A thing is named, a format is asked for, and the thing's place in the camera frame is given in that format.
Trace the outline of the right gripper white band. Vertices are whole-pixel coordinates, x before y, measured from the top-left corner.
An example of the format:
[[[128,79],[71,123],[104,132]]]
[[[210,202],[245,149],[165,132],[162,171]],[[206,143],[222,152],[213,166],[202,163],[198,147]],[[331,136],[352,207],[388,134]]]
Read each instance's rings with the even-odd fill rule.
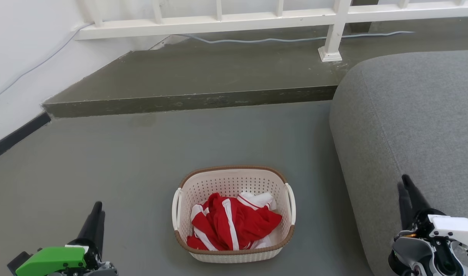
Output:
[[[397,190],[402,230],[411,225],[411,230],[421,238],[468,238],[468,218],[451,217],[431,209],[409,175],[402,175]]]

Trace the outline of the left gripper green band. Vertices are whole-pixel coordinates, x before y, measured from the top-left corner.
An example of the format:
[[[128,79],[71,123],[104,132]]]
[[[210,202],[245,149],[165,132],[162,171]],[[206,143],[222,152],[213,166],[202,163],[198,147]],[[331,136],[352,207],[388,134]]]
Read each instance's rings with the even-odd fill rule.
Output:
[[[102,202],[92,207],[79,238],[64,246],[50,246],[15,257],[17,276],[116,276],[118,270],[103,261],[105,212]]]

